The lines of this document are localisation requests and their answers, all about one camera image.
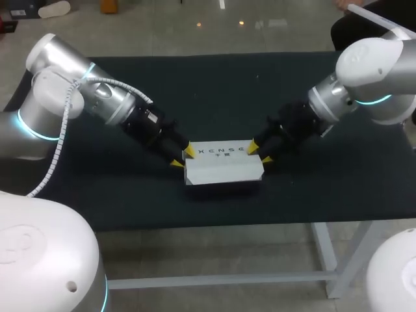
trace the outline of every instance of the white table leg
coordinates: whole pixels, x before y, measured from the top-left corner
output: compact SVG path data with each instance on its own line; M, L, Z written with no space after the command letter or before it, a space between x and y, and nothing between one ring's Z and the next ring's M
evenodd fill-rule
M325 271L334 271L337 268L337 258L333 251L330 234L325 222L312 223L312 232L318 248L322 268Z
M382 231L387 221L362 221L354 233L348 248L339 261L337 279L328 282L326 292L329 299L340 298L348 289L359 269L368 261L381 243Z

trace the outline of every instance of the black mat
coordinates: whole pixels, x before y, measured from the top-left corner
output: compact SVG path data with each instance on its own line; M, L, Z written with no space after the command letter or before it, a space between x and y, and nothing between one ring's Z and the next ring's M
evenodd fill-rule
M249 139L288 101L334 69L335 53L94 58L136 86L191 140ZM26 77L21 89L27 88ZM8 106L18 106L25 91ZM27 192L46 162L0 161L0 189ZM57 173L40 197L79 211L94 230L327 222L416 217L416 159L399 126L359 109L299 156L282 158L254 194L185 192L183 173L116 128L82 115L70 123Z

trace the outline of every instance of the table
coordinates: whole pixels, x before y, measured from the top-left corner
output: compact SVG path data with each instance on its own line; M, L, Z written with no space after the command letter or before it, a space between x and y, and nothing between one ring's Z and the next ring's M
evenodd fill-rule
M201 57L93 58L118 80L139 87L192 141L251 138L288 101L330 74L336 53L262 53ZM26 77L7 109L18 107ZM25 194L47 161L1 161L0 189ZM94 231L307 222L324 271L110 281L126 289L218 283L327 280L338 298L376 248L387 219L414 218L416 161L400 126L373 124L357 110L324 140L269 168L258 192L189 196L183 173L169 168L119 129L83 114L69 125L60 165L40 197L81 213ZM325 222L362 221L337 263Z

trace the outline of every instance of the white box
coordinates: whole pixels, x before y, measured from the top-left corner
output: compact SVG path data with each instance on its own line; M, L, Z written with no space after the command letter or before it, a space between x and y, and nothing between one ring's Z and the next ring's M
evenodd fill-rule
M251 140L191 142L195 159L185 159L185 184L207 185L260 181L264 172L258 155L248 155Z

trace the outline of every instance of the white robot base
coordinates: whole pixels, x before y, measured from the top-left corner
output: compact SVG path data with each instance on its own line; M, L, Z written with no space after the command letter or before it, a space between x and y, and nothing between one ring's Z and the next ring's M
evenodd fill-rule
M78 213L0 193L0 311L111 311L96 236Z

